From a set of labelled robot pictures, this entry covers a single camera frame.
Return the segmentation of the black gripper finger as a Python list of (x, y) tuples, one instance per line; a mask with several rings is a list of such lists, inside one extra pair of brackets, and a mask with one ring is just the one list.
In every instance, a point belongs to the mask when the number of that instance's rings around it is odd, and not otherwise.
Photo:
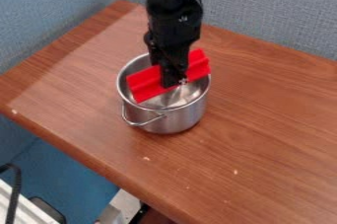
[(151, 39), (147, 40), (147, 46), (148, 46), (152, 64), (159, 65), (163, 58), (163, 52)]
[(188, 49), (163, 51), (160, 55), (161, 85), (169, 88), (187, 78)]

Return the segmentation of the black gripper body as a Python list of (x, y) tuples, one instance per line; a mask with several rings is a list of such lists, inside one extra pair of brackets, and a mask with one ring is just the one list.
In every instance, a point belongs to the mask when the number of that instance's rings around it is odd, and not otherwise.
[(188, 49), (200, 39), (201, 0), (147, 0), (151, 39), (161, 51)]

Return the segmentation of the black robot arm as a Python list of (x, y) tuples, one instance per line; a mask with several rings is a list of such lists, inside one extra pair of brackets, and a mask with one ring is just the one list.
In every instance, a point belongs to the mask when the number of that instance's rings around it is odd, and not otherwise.
[(187, 79), (191, 45), (200, 39), (201, 0), (147, 0), (148, 31), (144, 35), (151, 60), (160, 66), (161, 86)]

